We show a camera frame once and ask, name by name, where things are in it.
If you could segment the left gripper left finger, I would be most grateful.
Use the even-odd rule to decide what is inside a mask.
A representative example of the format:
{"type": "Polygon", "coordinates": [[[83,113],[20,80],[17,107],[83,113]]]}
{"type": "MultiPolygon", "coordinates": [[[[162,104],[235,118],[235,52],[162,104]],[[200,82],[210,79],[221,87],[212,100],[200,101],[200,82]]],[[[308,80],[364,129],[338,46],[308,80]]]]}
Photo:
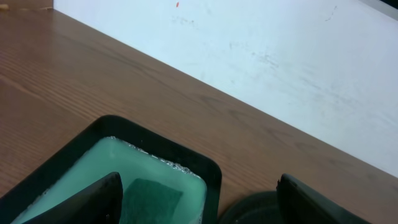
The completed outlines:
{"type": "Polygon", "coordinates": [[[122,199],[121,176],[111,172],[24,224],[118,224],[122,199]]]}

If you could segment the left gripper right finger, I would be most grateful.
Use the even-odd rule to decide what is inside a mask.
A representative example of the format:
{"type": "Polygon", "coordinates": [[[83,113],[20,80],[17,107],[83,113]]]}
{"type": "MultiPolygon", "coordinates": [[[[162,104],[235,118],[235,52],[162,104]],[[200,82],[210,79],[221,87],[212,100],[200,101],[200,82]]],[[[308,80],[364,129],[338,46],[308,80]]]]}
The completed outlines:
{"type": "Polygon", "coordinates": [[[285,223],[369,224],[289,174],[282,174],[276,189],[285,223]]]}

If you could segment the green yellow sponge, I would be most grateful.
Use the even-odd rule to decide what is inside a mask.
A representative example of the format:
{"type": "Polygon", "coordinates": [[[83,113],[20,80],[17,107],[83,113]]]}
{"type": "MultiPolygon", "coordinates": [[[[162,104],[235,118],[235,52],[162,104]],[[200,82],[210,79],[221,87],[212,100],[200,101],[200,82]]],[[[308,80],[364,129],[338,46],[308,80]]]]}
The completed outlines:
{"type": "Polygon", "coordinates": [[[183,192],[136,179],[124,191],[120,224],[170,224],[183,192]]]}

